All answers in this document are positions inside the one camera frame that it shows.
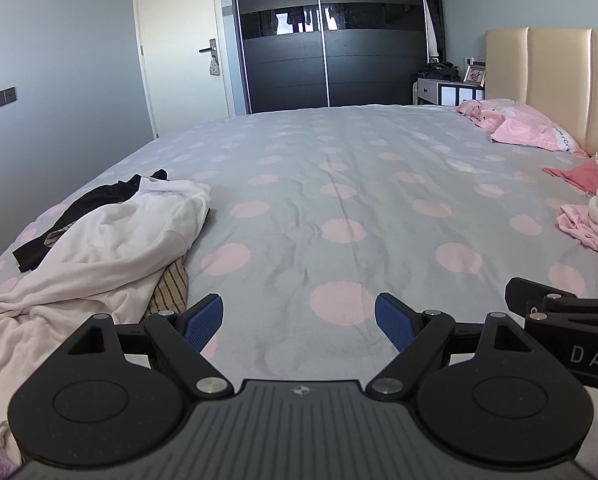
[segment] picture frame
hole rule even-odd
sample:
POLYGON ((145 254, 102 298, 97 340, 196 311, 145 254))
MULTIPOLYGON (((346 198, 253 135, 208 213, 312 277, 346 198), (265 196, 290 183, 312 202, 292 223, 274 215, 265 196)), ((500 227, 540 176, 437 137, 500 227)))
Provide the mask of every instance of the picture frame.
POLYGON ((484 64, 470 64, 465 71, 463 82, 476 86, 483 86, 486 83, 486 66, 484 64))

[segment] white nightstand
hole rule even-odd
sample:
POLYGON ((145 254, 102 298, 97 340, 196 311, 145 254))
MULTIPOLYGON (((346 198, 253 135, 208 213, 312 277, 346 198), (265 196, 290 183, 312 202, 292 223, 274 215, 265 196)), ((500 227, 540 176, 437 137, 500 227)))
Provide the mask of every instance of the white nightstand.
POLYGON ((419 79, 419 105, 458 106, 470 99, 482 100, 485 96, 483 87, 468 83, 442 81, 439 79, 419 79))

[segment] gray bed sheet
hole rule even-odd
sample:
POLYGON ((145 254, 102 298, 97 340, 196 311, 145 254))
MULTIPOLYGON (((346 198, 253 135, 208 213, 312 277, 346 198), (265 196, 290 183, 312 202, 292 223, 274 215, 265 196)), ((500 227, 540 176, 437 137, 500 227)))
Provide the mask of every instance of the gray bed sheet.
POLYGON ((365 384, 396 350, 374 321, 390 292, 415 310, 482 322, 506 310, 513 276, 598 297, 598 254, 556 228, 579 190, 541 171, 567 153, 492 144, 449 108, 379 106, 257 114, 154 140, 50 208, 0 257, 88 189, 159 168, 212 186, 208 225, 186 259, 188 303, 216 292, 209 357, 243 378, 365 384))

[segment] sliding wardrobe door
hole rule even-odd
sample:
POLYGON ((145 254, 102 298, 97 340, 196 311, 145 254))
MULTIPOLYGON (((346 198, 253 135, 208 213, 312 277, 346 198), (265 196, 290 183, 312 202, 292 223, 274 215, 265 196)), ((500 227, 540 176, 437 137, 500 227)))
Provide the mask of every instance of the sliding wardrobe door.
POLYGON ((330 104, 412 104, 428 62, 423 0, 321 0, 330 104))
POLYGON ((318 0, 236 0, 252 112, 328 105, 318 0))

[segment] beige padded headboard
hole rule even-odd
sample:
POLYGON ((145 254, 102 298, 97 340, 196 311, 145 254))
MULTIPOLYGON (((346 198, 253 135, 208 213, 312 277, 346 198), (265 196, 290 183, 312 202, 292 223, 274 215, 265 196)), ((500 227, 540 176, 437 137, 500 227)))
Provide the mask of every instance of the beige padded headboard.
POLYGON ((487 31, 486 97, 529 104, 594 154, 598 151, 598 31, 544 27, 487 31))

